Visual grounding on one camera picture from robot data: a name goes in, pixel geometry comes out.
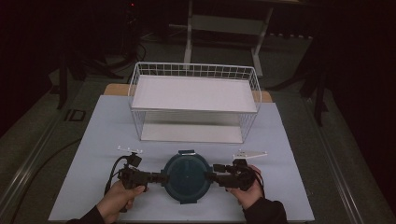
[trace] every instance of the wire basket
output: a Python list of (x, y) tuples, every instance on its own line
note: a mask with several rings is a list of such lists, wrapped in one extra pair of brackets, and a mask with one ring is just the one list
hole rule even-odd
[(144, 131), (145, 120), (148, 117), (148, 113), (157, 113), (161, 115), (173, 114), (173, 118), (186, 117), (186, 115), (191, 115), (195, 110), (199, 111), (201, 108), (188, 109), (188, 108), (136, 108), (134, 106), (134, 100), (136, 91), (139, 88), (139, 79), (141, 77), (155, 76), (156, 78), (184, 78), (195, 81), (196, 80), (216, 80), (216, 81), (230, 81), (237, 80), (237, 82), (243, 82), (248, 84), (249, 94), (247, 101), (252, 102), (253, 110), (247, 113), (235, 112), (227, 110), (205, 110), (201, 111), (201, 114), (205, 114), (205, 118), (222, 116), (225, 117), (233, 115), (237, 116), (238, 126), (240, 128), (241, 140), (236, 142), (243, 143), (248, 136), (251, 125), (260, 109), (260, 103), (262, 102), (262, 93), (257, 79), (254, 67), (251, 66), (236, 66), (236, 65), (221, 65), (221, 64), (202, 64), (202, 63), (137, 63), (134, 68), (134, 73), (131, 78), (130, 89), (129, 89), (129, 105), (134, 118), (134, 124), (136, 131), (141, 140), (147, 140), (142, 138), (142, 133)]

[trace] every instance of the metal wire rack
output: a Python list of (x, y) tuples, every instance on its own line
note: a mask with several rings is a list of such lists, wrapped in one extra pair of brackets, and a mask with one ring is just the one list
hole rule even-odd
[[(215, 79), (245, 80), (251, 89), (251, 98), (254, 101), (256, 112), (260, 109), (262, 102), (261, 89), (254, 67), (224, 65), (224, 64), (203, 64), (203, 63), (137, 63), (131, 78), (129, 89), (129, 104), (134, 118), (134, 124), (139, 137), (142, 136), (145, 117), (148, 111), (136, 110), (133, 108), (134, 96), (138, 88), (139, 78), (142, 76), (166, 76), (166, 77), (204, 77)], [(242, 141), (248, 136), (249, 129), (257, 113), (238, 114)]]

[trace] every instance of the dark background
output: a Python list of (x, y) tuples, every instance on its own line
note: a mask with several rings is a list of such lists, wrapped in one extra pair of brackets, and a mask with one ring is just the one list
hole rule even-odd
[[(0, 136), (50, 90), (48, 74), (59, 66), (66, 36), (96, 59), (120, 48), (124, 28), (120, 9), (125, 5), (110, 3), (114, 1), (0, 3)], [(315, 6), (276, 5), (268, 33), (314, 37), (302, 60), (304, 69), (327, 69), (326, 87), (396, 213), (395, 1), (332, 1), (333, 7), (317, 6), (327, 6), (330, 1), (306, 3)], [(145, 26), (166, 38), (166, 24), (187, 22), (184, 0), (136, 1), (136, 6), (137, 34), (137, 28)], [(255, 7), (255, 13), (249, 13), (260, 16), (266, 7)], [(198, 9), (207, 11), (204, 4)], [(245, 10), (235, 11), (232, 2), (225, 9), (218, 13), (246, 16), (241, 13)], [(108, 29), (118, 35), (110, 38)]]

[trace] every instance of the white wire basket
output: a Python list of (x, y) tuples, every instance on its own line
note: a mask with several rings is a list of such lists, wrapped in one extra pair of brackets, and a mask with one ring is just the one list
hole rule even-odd
[(140, 140), (243, 143), (260, 109), (254, 67), (137, 63), (129, 105)]

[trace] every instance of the table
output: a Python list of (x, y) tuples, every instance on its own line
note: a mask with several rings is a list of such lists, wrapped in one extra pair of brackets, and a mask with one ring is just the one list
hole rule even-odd
[[(266, 196), (281, 201), (289, 221), (309, 221), (314, 216), (304, 185), (274, 103), (262, 103), (246, 142), (241, 144), (197, 144), (139, 141), (128, 106), (124, 85), (109, 85), (99, 98), (67, 177), (49, 216), (50, 221), (81, 217), (103, 197), (111, 168), (120, 156), (129, 153), (117, 147), (142, 149), (138, 167), (160, 172), (179, 150), (194, 149), (210, 164), (231, 164), (238, 149), (268, 152), (249, 159), (262, 170)], [(121, 214), (124, 222), (243, 222), (234, 196), (216, 183), (198, 203), (179, 204), (159, 184), (149, 184), (149, 192), (134, 201), (134, 209)]]

